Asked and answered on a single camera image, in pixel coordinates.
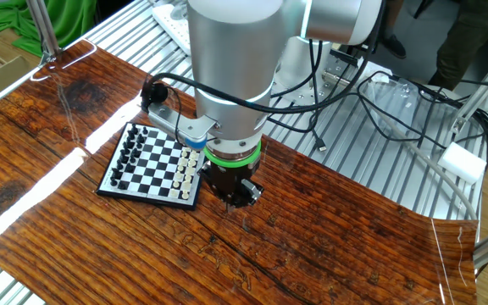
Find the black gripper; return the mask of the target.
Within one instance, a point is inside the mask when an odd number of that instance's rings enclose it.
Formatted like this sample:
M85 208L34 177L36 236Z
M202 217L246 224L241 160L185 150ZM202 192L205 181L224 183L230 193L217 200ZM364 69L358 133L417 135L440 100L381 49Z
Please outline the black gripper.
M258 168L259 162L231 168L207 161L199 174L227 208L233 205L234 193L235 206L243 208L254 205L263 194L264 188L252 181Z

